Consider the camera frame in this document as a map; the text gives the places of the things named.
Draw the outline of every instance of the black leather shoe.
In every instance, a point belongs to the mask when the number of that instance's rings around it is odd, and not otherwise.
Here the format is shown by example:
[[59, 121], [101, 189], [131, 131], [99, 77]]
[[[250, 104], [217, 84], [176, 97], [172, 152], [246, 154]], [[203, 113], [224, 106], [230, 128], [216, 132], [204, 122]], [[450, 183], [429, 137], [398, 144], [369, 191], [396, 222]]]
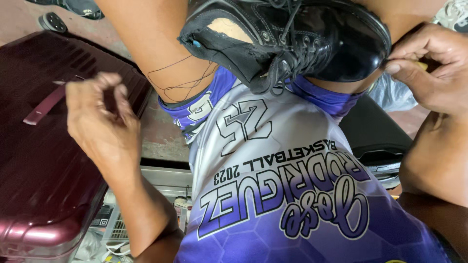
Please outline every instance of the black leather shoe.
[[390, 54], [387, 27], [349, 0], [191, 0], [180, 42], [254, 94], [302, 74], [354, 82]]

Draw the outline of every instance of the hole in shoe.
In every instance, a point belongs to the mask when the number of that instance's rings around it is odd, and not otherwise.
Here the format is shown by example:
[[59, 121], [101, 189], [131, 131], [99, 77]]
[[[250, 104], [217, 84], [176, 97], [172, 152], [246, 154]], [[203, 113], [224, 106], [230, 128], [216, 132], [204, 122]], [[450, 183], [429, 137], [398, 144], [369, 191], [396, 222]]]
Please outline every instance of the hole in shoe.
[[241, 27], [227, 18], [216, 18], [211, 24], [208, 25], [208, 28], [215, 32], [223, 33], [230, 38], [253, 44], [252, 39], [250, 39], [250, 37], [241, 29]]

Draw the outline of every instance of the purple and white jersey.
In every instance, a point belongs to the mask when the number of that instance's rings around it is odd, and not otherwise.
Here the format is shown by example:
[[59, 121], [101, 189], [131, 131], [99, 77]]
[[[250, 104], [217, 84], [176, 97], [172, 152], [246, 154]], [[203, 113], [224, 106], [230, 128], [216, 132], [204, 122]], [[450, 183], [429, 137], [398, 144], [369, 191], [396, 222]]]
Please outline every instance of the purple and white jersey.
[[175, 262], [449, 262], [329, 113], [289, 91], [228, 90], [193, 137], [194, 204]]

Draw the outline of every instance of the leg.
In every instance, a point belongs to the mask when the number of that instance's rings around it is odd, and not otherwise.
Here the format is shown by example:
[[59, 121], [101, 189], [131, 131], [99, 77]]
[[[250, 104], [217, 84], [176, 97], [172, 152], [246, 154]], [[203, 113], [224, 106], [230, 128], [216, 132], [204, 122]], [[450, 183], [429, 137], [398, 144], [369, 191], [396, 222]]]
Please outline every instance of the leg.
[[[422, 22], [429, 22], [446, 0], [353, 0], [374, 12], [388, 26], [393, 44]], [[307, 78], [311, 83], [339, 93], [365, 91], [382, 74], [376, 71], [367, 79], [352, 83], [337, 83]]]
[[182, 102], [213, 79], [215, 63], [198, 59], [177, 37], [187, 0], [95, 0], [164, 102]]

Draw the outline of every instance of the black shoe in background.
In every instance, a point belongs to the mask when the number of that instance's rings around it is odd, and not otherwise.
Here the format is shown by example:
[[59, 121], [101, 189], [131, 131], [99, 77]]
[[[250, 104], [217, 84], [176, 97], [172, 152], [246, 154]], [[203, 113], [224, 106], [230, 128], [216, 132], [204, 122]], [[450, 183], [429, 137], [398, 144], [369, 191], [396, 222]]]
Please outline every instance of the black shoe in background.
[[104, 14], [93, 0], [26, 0], [39, 5], [55, 5], [91, 20], [104, 18]]

